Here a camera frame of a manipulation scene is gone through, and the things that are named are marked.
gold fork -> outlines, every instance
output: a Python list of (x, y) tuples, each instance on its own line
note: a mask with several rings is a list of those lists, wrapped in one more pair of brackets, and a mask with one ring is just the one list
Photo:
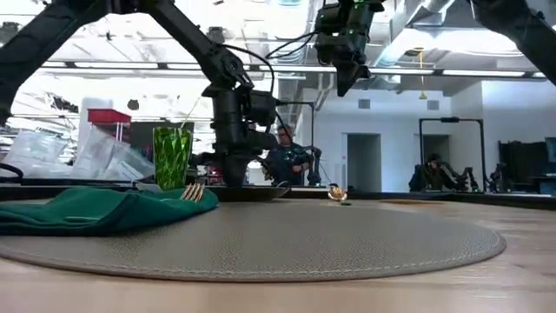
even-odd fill
[(193, 202), (200, 202), (202, 198), (202, 193), (205, 191), (204, 183), (194, 183), (188, 185), (188, 187), (183, 191), (180, 199), (188, 200)]

green glass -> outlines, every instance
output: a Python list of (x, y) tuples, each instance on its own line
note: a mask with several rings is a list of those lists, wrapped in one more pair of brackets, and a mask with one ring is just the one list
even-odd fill
[(185, 186), (193, 135), (189, 130), (157, 127), (153, 130), (156, 183), (162, 190)]

metal frame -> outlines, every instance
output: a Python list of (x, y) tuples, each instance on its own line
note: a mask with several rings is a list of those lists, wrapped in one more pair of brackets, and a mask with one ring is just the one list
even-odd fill
[(483, 174), (483, 192), (487, 192), (487, 167), (485, 165), (485, 127), (483, 120), (480, 118), (459, 118), (459, 117), (437, 117), (437, 118), (420, 118), (419, 119), (419, 142), (420, 142), (420, 164), (425, 165), (425, 151), (423, 142), (423, 123), (424, 122), (441, 122), (441, 123), (459, 123), (459, 122), (476, 122), (480, 129), (480, 165)]

person sitting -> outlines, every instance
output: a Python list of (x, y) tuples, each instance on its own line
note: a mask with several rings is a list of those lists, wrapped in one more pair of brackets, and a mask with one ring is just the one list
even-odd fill
[(278, 128), (278, 146), (272, 149), (265, 162), (270, 168), (262, 167), (265, 179), (273, 179), (273, 186), (303, 186), (304, 173), (308, 170), (311, 156), (299, 144), (292, 142), (290, 126)]
[(455, 190), (456, 183), (440, 168), (441, 165), (442, 160), (438, 153), (430, 155), (425, 165), (416, 165), (415, 173), (409, 181), (409, 191), (442, 190), (443, 187)]

desk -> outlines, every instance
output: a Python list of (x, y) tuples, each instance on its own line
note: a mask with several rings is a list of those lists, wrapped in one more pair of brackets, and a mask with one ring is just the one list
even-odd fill
[(498, 230), (507, 249), (494, 259), (455, 270), (342, 283), (164, 282), (49, 270), (0, 259), (0, 311), (554, 312), (556, 213), (466, 203), (382, 200), (377, 205), (472, 221)]

